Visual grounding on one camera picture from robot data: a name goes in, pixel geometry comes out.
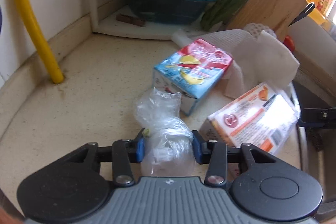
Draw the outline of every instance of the wooden knife block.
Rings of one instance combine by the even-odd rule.
[[[306,6],[306,0],[247,0],[226,29],[243,29],[249,23],[261,23],[270,27],[283,42],[288,25]]]

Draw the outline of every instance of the beige countertop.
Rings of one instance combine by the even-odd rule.
[[[13,118],[0,141],[0,188],[18,208],[16,190],[31,173],[91,141],[100,146],[134,138],[140,125],[133,102],[152,84],[152,68],[179,48],[171,41],[124,39],[95,34],[61,63],[66,80],[41,84]],[[199,129],[207,115],[231,101],[223,95],[221,80],[190,117],[190,129]],[[295,132],[278,157],[300,168]],[[139,175],[139,165],[132,165]],[[197,165],[194,175],[205,175]],[[101,174],[111,178],[110,164]]]

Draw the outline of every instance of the plastic bag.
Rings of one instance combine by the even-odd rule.
[[[145,136],[144,176],[189,176],[195,166],[193,134],[179,118],[181,94],[157,89],[136,101],[134,116]]]

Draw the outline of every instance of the product label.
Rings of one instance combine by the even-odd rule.
[[[231,63],[232,58],[226,52],[197,39],[155,66],[155,69],[177,89],[199,99],[222,77]],[[166,89],[174,93],[168,85]]]
[[[221,138],[235,147],[244,142],[274,153],[296,122],[295,112],[263,83],[208,118]]]

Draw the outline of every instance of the red and blue carton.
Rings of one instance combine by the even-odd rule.
[[[181,92],[181,110],[190,115],[232,61],[225,51],[199,38],[154,67],[153,85]]]

